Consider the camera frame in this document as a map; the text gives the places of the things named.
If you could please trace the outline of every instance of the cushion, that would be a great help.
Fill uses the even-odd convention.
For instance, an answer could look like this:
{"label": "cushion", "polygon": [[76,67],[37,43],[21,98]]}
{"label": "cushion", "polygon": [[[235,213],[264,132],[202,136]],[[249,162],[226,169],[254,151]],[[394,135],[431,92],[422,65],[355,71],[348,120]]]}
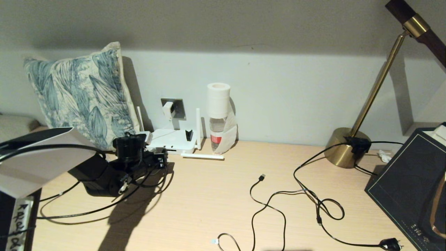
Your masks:
{"label": "cushion", "polygon": [[24,68],[49,128],[72,126],[101,150],[139,132],[124,80],[119,42],[89,56],[58,61],[28,57]]}

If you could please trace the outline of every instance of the brass lamp base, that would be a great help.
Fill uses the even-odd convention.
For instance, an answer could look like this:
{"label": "brass lamp base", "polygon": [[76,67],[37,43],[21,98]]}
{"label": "brass lamp base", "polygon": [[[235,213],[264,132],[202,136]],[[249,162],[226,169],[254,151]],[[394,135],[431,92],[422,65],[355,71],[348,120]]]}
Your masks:
{"label": "brass lamp base", "polygon": [[[328,141],[326,147],[330,147],[332,145],[339,143],[345,143],[346,140],[344,137],[350,136],[350,133],[351,133],[351,128],[347,127],[337,128],[336,130],[333,131],[333,134],[331,135],[331,138]],[[366,138],[370,140],[370,138],[367,135],[365,135],[360,131],[356,133],[356,137]],[[325,157],[327,158],[328,161],[330,161],[331,163],[333,163],[338,167],[354,168],[355,161],[356,163],[359,163],[364,154],[362,156],[356,156],[356,158],[354,158],[354,155],[351,152],[351,150],[352,147],[349,145],[335,146],[330,150],[325,151]]]}

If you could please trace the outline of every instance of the power socket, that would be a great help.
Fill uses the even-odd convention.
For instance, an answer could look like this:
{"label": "power socket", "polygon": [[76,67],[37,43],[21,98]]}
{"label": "power socket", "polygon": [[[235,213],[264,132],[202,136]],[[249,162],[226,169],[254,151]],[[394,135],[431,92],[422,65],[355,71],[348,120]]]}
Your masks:
{"label": "power socket", "polygon": [[161,98],[161,106],[164,106],[167,102],[173,103],[172,107],[175,111],[175,115],[173,116],[173,118],[177,118],[180,120],[186,119],[186,113],[184,112],[183,99]]}

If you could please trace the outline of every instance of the dark notebook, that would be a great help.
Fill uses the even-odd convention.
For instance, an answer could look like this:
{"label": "dark notebook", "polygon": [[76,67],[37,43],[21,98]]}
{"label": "dark notebook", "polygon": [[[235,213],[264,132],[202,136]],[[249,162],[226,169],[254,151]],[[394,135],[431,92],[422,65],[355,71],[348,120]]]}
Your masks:
{"label": "dark notebook", "polygon": [[[446,172],[446,146],[423,133],[433,129],[417,129],[365,191],[418,250],[444,251],[445,239],[432,231],[429,221]],[[440,192],[435,226],[444,233],[444,187]]]}

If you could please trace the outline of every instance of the desk surface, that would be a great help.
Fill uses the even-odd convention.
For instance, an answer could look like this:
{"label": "desk surface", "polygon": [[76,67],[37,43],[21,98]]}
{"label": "desk surface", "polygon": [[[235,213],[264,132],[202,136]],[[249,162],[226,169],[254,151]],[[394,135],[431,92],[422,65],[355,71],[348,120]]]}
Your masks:
{"label": "desk surface", "polygon": [[[207,140],[201,153],[210,153],[210,148]],[[99,213],[54,222],[38,220],[33,250],[217,251],[217,245],[211,241],[222,232],[232,234],[241,250],[251,250],[251,217],[262,205],[250,198],[250,187],[264,173],[265,180],[253,190],[253,196],[260,201],[267,201],[276,191],[299,189],[293,178],[294,169],[322,149],[238,142],[225,154],[224,161],[170,155],[170,162],[175,163],[174,177],[164,193],[156,195],[154,189],[139,189],[126,202]],[[373,155],[361,161],[361,166],[368,170],[382,164]],[[336,167],[326,159],[303,167],[297,176],[320,198],[335,199],[344,207],[346,215],[341,221],[321,215],[324,226],[335,237],[364,244],[378,244],[382,239],[395,237],[401,240],[403,250],[416,250],[364,192],[370,176]],[[154,176],[146,183],[157,182],[159,178]],[[57,194],[75,182],[66,173],[43,188],[42,198]],[[46,216],[81,213],[106,206],[111,200],[91,197],[79,185],[45,206],[43,213]],[[278,195],[271,205],[286,215],[285,250],[381,250],[347,246],[331,239],[317,224],[315,206],[305,195]],[[332,210],[334,216],[340,215],[337,207],[332,206]],[[278,212],[266,209],[256,216],[254,227],[256,250],[282,249],[283,218]],[[229,237],[223,236],[220,243],[225,251],[236,250]]]}

